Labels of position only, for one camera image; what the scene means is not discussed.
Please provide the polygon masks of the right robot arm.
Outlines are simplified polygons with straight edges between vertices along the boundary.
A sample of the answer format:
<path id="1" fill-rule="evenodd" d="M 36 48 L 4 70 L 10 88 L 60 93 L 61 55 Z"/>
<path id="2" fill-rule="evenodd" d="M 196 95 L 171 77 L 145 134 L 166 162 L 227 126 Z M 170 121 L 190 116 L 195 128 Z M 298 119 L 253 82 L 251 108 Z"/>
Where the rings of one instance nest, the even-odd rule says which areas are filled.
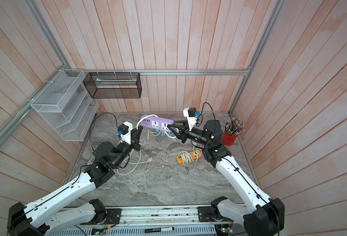
<path id="1" fill-rule="evenodd" d="M 187 140 L 202 145 L 204 159 L 218 170 L 238 192 L 243 204 L 221 196 L 211 202 L 215 220 L 228 218 L 243 225 L 250 236 L 278 236 L 284 228 L 285 206 L 261 190 L 237 164 L 231 152 L 222 144 L 220 121 L 209 120 L 203 129 L 190 128 L 187 121 L 168 125 L 168 129 L 183 143 Z"/>

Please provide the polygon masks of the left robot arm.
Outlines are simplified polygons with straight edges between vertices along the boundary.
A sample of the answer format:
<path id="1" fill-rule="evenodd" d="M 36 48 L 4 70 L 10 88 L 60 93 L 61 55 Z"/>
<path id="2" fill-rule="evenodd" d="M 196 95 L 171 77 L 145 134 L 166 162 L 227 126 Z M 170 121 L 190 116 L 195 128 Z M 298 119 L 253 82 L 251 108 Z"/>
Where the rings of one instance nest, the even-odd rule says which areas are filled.
<path id="1" fill-rule="evenodd" d="M 99 199 L 71 210 L 62 211 L 62 208 L 113 177 L 130 152 L 140 150 L 142 130 L 139 126 L 121 135 L 117 147 L 110 142 L 101 143 L 94 151 L 94 162 L 86 165 L 85 170 L 73 180 L 38 200 L 10 207 L 7 235 L 49 236 L 77 224 L 107 221 L 107 209 Z"/>

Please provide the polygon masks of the orange power strip with cord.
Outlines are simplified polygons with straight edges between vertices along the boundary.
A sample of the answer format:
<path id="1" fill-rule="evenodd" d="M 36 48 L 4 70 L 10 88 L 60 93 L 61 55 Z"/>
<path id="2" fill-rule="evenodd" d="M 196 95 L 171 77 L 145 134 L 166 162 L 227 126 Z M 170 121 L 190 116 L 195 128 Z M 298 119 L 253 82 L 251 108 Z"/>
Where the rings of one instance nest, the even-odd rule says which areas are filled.
<path id="1" fill-rule="evenodd" d="M 181 151 L 176 157 L 179 165 L 190 164 L 198 161 L 202 157 L 202 152 L 197 149 L 191 152 Z"/>

